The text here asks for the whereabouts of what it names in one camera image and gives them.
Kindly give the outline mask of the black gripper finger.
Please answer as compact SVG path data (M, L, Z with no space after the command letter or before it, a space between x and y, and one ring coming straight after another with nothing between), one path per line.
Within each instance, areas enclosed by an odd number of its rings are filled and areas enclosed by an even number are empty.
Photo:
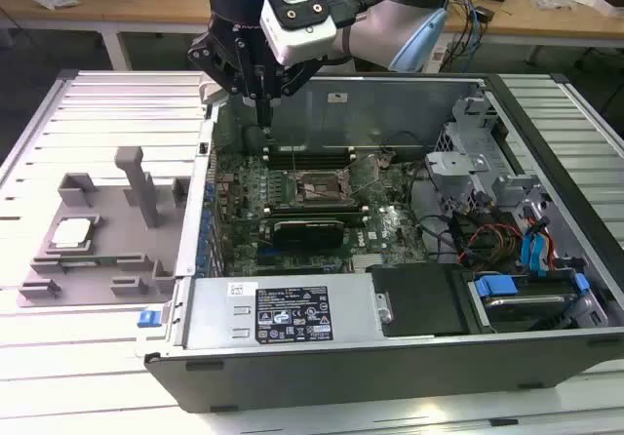
M265 66L265 126L270 127L273 105L281 97L291 97L320 69L317 59L284 67L275 60Z
M261 76L253 62L252 47L241 34L235 34L232 39L203 34L192 42L188 57L221 88L254 107L257 125L266 127Z

